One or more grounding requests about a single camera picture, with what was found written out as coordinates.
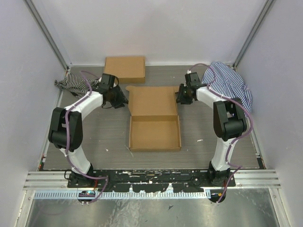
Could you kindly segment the cardboard box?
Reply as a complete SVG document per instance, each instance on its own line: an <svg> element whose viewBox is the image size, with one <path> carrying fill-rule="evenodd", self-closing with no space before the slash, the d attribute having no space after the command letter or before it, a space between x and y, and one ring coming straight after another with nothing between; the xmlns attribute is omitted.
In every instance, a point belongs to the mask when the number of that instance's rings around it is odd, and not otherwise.
<svg viewBox="0 0 303 227"><path fill-rule="evenodd" d="M179 151L178 87L127 86L131 151Z"/></svg>
<svg viewBox="0 0 303 227"><path fill-rule="evenodd" d="M106 57L104 73L118 77L121 84L145 83L144 56Z"/></svg>

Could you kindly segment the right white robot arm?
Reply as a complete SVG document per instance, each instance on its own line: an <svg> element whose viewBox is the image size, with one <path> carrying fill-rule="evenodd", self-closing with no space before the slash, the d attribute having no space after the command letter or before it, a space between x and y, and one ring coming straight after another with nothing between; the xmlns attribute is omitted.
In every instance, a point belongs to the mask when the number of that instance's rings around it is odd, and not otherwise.
<svg viewBox="0 0 303 227"><path fill-rule="evenodd" d="M227 98L203 84L196 72L185 74L185 83L179 85L176 102L190 105L193 101L205 103L213 110L213 128L217 136L214 156L209 163L207 180L220 186L229 178L231 155L236 139L247 130L247 121L239 98Z"/></svg>

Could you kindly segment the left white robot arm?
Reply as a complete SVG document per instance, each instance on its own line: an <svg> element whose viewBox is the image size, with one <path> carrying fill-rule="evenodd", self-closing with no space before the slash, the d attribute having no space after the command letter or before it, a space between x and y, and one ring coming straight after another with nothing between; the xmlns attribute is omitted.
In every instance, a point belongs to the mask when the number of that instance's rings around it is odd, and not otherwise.
<svg viewBox="0 0 303 227"><path fill-rule="evenodd" d="M77 102L53 110L48 140L64 154L70 164L70 180L76 180L83 187L89 188L96 181L107 182L108 176L95 176L93 165L85 156L82 148L82 122L95 109L104 108L106 103L117 109L128 104L128 100L119 86L117 76L104 73L94 84L85 76L82 78L88 90L83 91Z"/></svg>

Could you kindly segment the folded closed cardboard box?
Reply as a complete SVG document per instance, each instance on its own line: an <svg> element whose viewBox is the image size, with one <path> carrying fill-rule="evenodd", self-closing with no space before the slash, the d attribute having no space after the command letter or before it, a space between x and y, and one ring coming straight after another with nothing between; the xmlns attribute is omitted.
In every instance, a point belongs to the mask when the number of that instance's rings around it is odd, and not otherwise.
<svg viewBox="0 0 303 227"><path fill-rule="evenodd" d="M106 57L104 73L118 77L121 84L145 83L144 56Z"/></svg>

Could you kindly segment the black white striped cloth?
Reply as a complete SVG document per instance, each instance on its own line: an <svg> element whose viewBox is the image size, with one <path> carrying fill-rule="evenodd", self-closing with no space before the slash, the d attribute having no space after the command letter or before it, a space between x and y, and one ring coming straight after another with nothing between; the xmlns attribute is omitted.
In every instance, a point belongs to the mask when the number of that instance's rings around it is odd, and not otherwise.
<svg viewBox="0 0 303 227"><path fill-rule="evenodd" d="M77 99L83 98L90 91L86 80L73 73L68 73L66 77L60 81L55 80L54 85L60 90L69 91Z"/></svg>

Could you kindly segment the blue white striped cloth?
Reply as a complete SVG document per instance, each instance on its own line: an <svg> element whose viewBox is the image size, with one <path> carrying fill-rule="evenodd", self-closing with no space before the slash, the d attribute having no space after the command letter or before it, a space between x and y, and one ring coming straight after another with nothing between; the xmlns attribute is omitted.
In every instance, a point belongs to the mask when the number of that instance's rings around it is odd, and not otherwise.
<svg viewBox="0 0 303 227"><path fill-rule="evenodd" d="M225 97L240 98L242 106L251 113L252 93L239 73L217 61L210 68L204 73L202 83L210 84L212 90Z"/></svg>

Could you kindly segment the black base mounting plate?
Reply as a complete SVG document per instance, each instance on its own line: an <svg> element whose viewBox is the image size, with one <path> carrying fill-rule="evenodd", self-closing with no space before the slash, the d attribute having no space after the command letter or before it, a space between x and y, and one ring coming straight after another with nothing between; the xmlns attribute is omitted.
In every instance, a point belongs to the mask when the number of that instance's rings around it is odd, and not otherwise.
<svg viewBox="0 0 303 227"><path fill-rule="evenodd" d="M174 193L178 192L203 192L204 187L231 187L236 186L234 177L230 181L227 174L218 174L211 179L206 170L200 169L138 169L138 170L95 170L93 176L98 180L85 179L71 173L64 175L68 180L68 188L95 188L99 192L105 187L105 192L165 192L170 186Z"/></svg>

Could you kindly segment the right aluminium frame post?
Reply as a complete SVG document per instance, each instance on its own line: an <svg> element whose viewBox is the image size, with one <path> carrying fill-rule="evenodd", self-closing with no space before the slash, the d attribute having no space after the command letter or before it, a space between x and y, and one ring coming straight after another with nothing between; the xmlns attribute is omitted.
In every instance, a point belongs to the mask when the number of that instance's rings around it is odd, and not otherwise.
<svg viewBox="0 0 303 227"><path fill-rule="evenodd" d="M254 40L254 38L256 37L258 31L260 30L263 22L265 21L267 15L269 14L269 12L271 11L273 5L275 4L276 0L266 0L264 6L262 7L252 29L249 32L249 35L247 36L244 44L242 45L242 48L239 52L239 54L237 55L234 64L232 65L232 67L234 69L237 69L237 67L239 66L239 64L241 63L244 55L246 54L249 46L251 45L252 41Z"/></svg>

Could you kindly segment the aluminium frame post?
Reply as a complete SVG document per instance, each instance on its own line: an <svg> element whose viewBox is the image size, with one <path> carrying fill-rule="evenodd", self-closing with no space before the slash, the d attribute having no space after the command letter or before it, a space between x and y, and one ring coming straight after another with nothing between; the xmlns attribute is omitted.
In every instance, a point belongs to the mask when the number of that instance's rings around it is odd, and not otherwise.
<svg viewBox="0 0 303 227"><path fill-rule="evenodd" d="M275 4L276 0L266 0L264 6L262 7L252 29L249 32L249 35L247 36L244 44L242 45L242 48L239 52L239 54L237 55L234 64L232 65L232 67L234 69L237 69L237 67L239 66L239 64L241 63L244 55L246 54L249 46L251 45L252 41L254 40L254 38L256 37L258 31L260 30L263 22L265 21L267 15L269 14L269 12L271 11L273 5Z"/></svg>
<svg viewBox="0 0 303 227"><path fill-rule="evenodd" d="M58 45L55 43L49 29L47 28L43 18L41 17L40 13L38 12L34 2L32 0L24 0L23 1L28 8L29 12L31 13L32 17L34 18L35 22L37 23L40 31L42 32L43 36L45 37L46 41L50 45L52 51L54 52L55 56L57 57L58 61L62 65L65 70L69 70L70 66L65 61L61 51L59 50Z"/></svg>

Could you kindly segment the aluminium front rail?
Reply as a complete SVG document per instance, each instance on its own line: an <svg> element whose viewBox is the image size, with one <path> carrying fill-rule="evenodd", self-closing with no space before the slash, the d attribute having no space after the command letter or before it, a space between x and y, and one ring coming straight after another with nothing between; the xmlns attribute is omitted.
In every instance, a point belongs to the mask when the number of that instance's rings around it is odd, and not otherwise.
<svg viewBox="0 0 303 227"><path fill-rule="evenodd" d="M68 180L64 178L63 171L29 172L23 189L25 190L59 190L68 188ZM280 189L281 184L275 170L268 169L242 169L234 175L235 187L248 188L274 188Z"/></svg>

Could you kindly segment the left aluminium frame post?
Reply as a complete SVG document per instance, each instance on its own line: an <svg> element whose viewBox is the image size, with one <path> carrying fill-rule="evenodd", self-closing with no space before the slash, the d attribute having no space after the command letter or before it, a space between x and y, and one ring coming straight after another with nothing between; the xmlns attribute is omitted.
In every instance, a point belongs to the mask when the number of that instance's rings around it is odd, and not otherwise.
<svg viewBox="0 0 303 227"><path fill-rule="evenodd" d="M45 37L46 41L50 45L52 51L54 52L55 56L57 57L58 61L62 65L65 70L69 70L70 66L65 61L61 51L59 50L58 45L55 43L49 29L47 28L43 18L41 17L40 13L38 12L34 2L32 0L24 0L23 1L28 8L29 12L31 13L32 17L34 18L35 22L37 23L40 31L42 32L43 36Z"/></svg>

